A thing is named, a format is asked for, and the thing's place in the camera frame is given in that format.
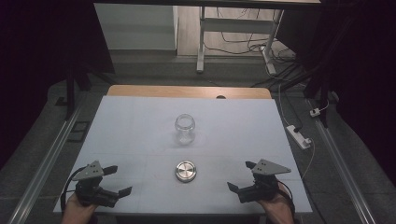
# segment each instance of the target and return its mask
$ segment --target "table surface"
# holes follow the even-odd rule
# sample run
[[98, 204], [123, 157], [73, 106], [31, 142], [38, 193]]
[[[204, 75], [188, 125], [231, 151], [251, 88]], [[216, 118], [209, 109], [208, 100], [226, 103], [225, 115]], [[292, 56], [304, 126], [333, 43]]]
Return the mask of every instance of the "table surface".
[[[221, 94], [227, 100], [216, 99]], [[191, 114], [195, 140], [174, 141], [176, 117]], [[104, 97], [78, 155], [73, 172], [94, 160], [118, 165], [101, 187], [132, 194], [114, 215], [262, 214], [256, 203], [240, 203], [227, 182], [251, 186], [245, 161], [266, 159], [291, 169], [278, 175], [291, 189], [296, 212], [312, 212], [274, 100], [266, 89], [217, 87], [113, 86]], [[192, 161], [197, 176], [177, 181], [176, 165]], [[59, 202], [54, 209], [60, 212]]]

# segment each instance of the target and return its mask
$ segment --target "wooden board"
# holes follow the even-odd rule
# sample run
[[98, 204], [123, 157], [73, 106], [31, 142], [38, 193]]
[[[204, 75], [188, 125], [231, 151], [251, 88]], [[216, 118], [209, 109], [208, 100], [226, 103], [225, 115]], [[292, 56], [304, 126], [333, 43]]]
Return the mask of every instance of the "wooden board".
[[271, 99], [271, 93], [264, 88], [229, 87], [114, 85], [110, 87], [107, 95], [212, 99], [222, 95], [230, 99]]

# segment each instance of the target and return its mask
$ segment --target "jar lid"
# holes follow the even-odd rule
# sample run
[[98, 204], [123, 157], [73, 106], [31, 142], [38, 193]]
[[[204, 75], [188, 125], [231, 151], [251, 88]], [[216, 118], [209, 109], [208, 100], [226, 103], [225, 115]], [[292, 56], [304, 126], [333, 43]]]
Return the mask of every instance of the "jar lid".
[[183, 183], [192, 181], [197, 174], [196, 167], [191, 161], [183, 161], [176, 167], [176, 177]]

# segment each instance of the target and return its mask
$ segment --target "clear glass jar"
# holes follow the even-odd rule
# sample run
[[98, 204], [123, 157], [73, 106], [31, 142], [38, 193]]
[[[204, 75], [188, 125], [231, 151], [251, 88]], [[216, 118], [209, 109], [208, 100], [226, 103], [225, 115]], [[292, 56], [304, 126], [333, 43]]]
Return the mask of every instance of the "clear glass jar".
[[195, 121], [191, 115], [182, 114], [177, 117], [175, 122], [177, 131], [177, 141], [181, 145], [188, 145], [195, 139]]

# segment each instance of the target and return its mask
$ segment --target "metal frame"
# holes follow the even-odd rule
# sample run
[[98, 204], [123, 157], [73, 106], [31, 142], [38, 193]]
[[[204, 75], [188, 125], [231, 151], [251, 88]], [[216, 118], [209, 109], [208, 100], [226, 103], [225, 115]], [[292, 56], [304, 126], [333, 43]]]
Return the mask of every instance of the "metal frame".
[[[312, 108], [309, 100], [306, 99], [306, 103], [309, 108]], [[338, 171], [338, 174], [341, 177], [341, 180], [346, 187], [346, 191], [348, 192], [353, 204], [355, 205], [355, 209], [358, 213], [358, 216], [361, 218], [361, 223], [364, 224], [375, 224], [375, 218], [373, 216], [373, 212], [371, 211], [369, 205], [364, 199], [361, 190], [358, 187], [358, 184], [355, 182], [352, 174], [349, 172], [347, 167], [347, 163], [344, 161], [342, 154], [340, 153], [340, 149], [335, 144], [334, 139], [332, 138], [332, 133], [328, 128], [325, 128], [322, 122], [319, 119], [316, 119], [315, 124], [317, 125], [320, 136], [322, 137], [323, 142], [328, 149], [332, 161], [334, 162], [334, 166]]]
[[28, 218], [30, 211], [35, 204], [35, 200], [37, 199], [41, 189], [43, 188], [50, 171], [58, 158], [59, 153], [64, 146], [64, 142], [67, 139], [67, 136], [70, 133], [74, 123], [77, 120], [79, 112], [85, 103], [87, 98], [87, 93], [82, 92], [81, 97], [78, 100], [78, 105], [76, 110], [71, 115], [70, 119], [64, 122], [62, 129], [59, 131], [56, 139], [52, 143], [49, 152], [44, 157], [43, 161], [41, 162], [40, 166], [38, 167], [35, 175], [33, 176], [32, 180], [29, 183], [29, 186], [26, 188], [26, 191], [23, 193], [17, 207], [15, 208], [8, 224], [17, 224], [17, 223], [24, 223]]
[[190, 7], [241, 7], [267, 8], [287, 10], [327, 10], [338, 12], [348, 9], [360, 0], [350, 0], [348, 3], [302, 3], [270, 0], [94, 0], [94, 3], [156, 5], [156, 6], [190, 6]]
[[197, 56], [197, 73], [204, 72], [205, 32], [228, 32], [228, 33], [252, 33], [269, 35], [265, 48], [262, 48], [262, 56], [265, 60], [265, 66], [270, 75], [276, 74], [269, 52], [271, 50], [277, 27], [280, 22], [283, 10], [276, 9], [276, 15], [273, 21], [254, 21], [254, 20], [236, 20], [236, 19], [219, 19], [206, 18], [205, 7], [200, 7], [200, 38]]

